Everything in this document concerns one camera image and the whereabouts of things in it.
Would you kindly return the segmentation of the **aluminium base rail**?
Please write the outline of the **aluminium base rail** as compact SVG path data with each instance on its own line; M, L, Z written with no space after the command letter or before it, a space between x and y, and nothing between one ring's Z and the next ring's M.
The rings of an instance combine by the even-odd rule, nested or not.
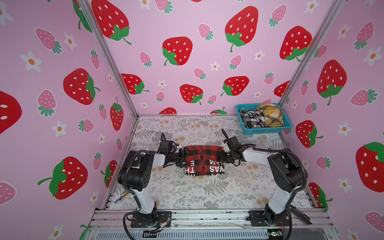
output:
M261 210L171 210L165 229L131 228L123 222L126 210L95 211L85 240L340 240L338 230L323 209L302 209L310 217L307 224L292 214L269 226L252 219Z

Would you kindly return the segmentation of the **red black plaid shirt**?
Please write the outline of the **red black plaid shirt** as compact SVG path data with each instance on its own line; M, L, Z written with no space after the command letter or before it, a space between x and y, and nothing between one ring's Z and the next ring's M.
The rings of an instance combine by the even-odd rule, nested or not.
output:
M225 166L222 162L223 147L219 146L188 146L184 148L187 176L224 175Z

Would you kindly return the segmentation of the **yellow plaid shirt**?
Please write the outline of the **yellow plaid shirt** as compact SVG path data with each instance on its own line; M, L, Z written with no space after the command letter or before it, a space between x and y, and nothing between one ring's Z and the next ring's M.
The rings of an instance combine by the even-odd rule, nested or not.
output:
M261 104L256 107L256 111L261 114L262 124L265 128L284 127L283 111L272 103Z

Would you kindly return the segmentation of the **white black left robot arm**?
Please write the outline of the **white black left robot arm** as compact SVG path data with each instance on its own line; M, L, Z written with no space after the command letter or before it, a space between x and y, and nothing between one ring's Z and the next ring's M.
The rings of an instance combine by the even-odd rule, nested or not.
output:
M171 226L172 212L158 211L157 204L150 195L147 186L152 175L152 168L169 167L173 164L184 167L187 150L161 134L160 146L157 151L130 151L118 173L118 184L134 197L137 204L135 211L125 213L123 227L130 240L127 222L131 228L150 228L147 234L154 236Z

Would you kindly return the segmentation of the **black white plaid shirt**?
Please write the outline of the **black white plaid shirt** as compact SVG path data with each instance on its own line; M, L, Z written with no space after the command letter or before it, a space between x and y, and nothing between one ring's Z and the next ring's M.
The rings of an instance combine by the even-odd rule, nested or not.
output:
M240 109L239 113L246 129L267 127L263 110L246 111L245 109Z

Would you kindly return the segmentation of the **teal plastic laundry basket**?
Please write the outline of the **teal plastic laundry basket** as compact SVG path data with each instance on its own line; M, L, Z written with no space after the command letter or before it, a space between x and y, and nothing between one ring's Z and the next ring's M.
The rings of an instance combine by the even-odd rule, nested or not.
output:
M243 104L243 105L237 105L236 106L237 114L238 114L239 121L240 121L240 124L242 126L242 130L243 130L244 134L246 134L246 135L274 134L274 133L280 133L280 132L282 132L282 131L292 127L291 121L289 120L289 118L287 117L287 115L285 114L283 109L280 107L281 110L283 111L283 116L284 116L283 120L284 120L284 124L285 124L284 127L246 129L244 127L244 125L243 125L243 121L242 121L240 113L239 113L240 109L245 109L246 111L254 111L254 110L256 110L256 107L259 106L259 105L261 105L261 104Z

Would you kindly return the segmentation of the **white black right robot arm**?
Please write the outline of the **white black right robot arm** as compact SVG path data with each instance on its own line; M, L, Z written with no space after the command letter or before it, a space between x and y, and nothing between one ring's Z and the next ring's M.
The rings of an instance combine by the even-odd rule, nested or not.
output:
M254 217L259 222L269 226L277 225L287 215L295 214L306 224L311 225L311 219L304 212L291 205L298 192L307 185L308 173L301 160L290 150L261 149L255 144L240 144L236 137L229 138L222 130L223 142L222 160L226 163L252 162L270 167L276 188L273 196L265 206L261 217Z

